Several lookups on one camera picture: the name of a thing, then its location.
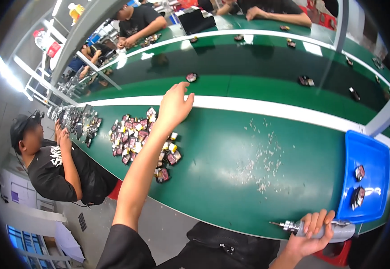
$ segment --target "gray screwdriver handle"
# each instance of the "gray screwdriver handle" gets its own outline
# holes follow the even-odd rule
[[[351,223],[345,226],[340,226],[332,224],[332,230],[334,231],[334,236],[330,240],[330,243],[340,243],[348,240],[355,234],[355,224]],[[304,232],[304,222],[300,222],[300,228],[295,236],[305,236]],[[320,231],[317,234],[312,235],[311,238],[320,239],[325,234],[325,225],[322,226]]]

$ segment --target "yellow bottle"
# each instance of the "yellow bottle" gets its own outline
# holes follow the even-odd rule
[[[68,5],[68,8],[69,8],[69,15],[72,18],[72,22],[74,24],[77,23],[77,20],[85,10],[84,7],[82,7],[81,5],[76,5],[74,3],[71,3]]]

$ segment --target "blue plastic tray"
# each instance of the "blue plastic tray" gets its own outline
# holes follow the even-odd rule
[[[358,182],[355,169],[362,165],[364,178]],[[359,132],[346,132],[346,169],[343,193],[337,210],[338,219],[366,223],[382,217],[388,196],[390,150],[377,140]],[[350,207],[354,189],[362,186],[365,197],[361,207]]]

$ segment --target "hand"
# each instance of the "hand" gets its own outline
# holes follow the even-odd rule
[[[258,7],[251,7],[247,10],[246,19],[248,21],[251,21],[255,19],[256,16],[260,15],[262,12],[262,9]]]
[[[291,234],[284,252],[289,256],[301,259],[317,251],[323,250],[334,235],[331,227],[331,221],[334,216],[334,210],[331,210],[328,214],[325,209],[322,209],[319,213],[308,213],[301,219],[304,221],[304,232],[306,233],[306,236],[297,237]],[[324,224],[326,224],[324,236],[321,239],[311,239],[311,236],[317,234]]]
[[[87,74],[87,69],[83,70],[81,73],[80,73],[80,79],[84,78],[84,76],[86,76]]]
[[[123,47],[130,48],[135,45],[135,42],[137,42],[138,37],[136,35],[131,35],[130,37],[123,40]]]
[[[58,143],[59,145],[59,138],[60,138],[60,134],[62,132],[62,127],[61,125],[59,124],[59,119],[55,122],[55,134],[56,134],[56,142]]]
[[[118,49],[122,50],[125,47],[124,44],[125,44],[125,40],[119,39],[116,46]]]
[[[155,124],[155,126],[161,126],[159,130],[165,130],[167,134],[170,134],[179,123],[186,119],[192,110],[195,94],[189,94],[185,101],[184,96],[185,92],[188,91],[187,86],[189,86],[189,83],[183,81],[174,84],[162,98],[158,120]]]
[[[71,154],[72,143],[71,143],[71,139],[69,139],[69,133],[67,128],[62,130],[60,134],[60,138],[58,139],[60,140],[61,153]]]

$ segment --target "black cap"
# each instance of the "black cap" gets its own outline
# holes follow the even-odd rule
[[[26,115],[19,115],[13,120],[9,129],[9,136],[11,139],[11,147],[14,148],[17,153],[20,154],[19,141],[23,140],[23,133],[25,130],[37,124],[38,122]]]

